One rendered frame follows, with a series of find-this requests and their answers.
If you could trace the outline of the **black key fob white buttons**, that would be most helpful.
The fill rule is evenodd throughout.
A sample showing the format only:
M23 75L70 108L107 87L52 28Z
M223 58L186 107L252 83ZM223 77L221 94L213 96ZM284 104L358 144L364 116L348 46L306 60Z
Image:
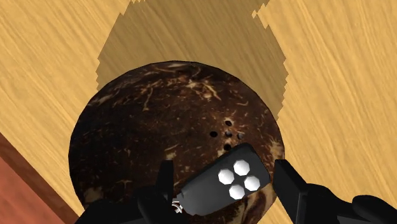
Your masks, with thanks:
M246 198L270 183L254 148L242 143L192 176L175 200L192 216L206 216Z

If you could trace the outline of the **dark brown coconut shell bowl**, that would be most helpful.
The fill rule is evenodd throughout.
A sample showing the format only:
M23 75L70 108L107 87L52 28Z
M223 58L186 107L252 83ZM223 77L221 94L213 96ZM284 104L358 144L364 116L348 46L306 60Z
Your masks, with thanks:
M198 62L158 62L100 89L71 134L69 172L84 207L76 224L146 224L137 198L154 187L160 164L174 164L174 193L240 144L269 172L284 157L275 118L243 81Z

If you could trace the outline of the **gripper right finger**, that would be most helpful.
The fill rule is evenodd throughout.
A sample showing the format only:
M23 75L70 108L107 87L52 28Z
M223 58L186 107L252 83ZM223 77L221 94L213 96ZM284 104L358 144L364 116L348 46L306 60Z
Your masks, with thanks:
M351 202L329 188L306 183L287 161L274 165L273 189L293 224L397 224L397 209L373 195Z

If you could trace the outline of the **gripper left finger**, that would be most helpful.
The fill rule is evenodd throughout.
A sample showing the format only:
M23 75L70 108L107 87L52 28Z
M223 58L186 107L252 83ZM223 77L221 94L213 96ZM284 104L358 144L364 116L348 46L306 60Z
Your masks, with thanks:
M75 224L186 224L186 218L172 207L173 189L173 162L164 160L153 186L138 189L126 204L96 200Z

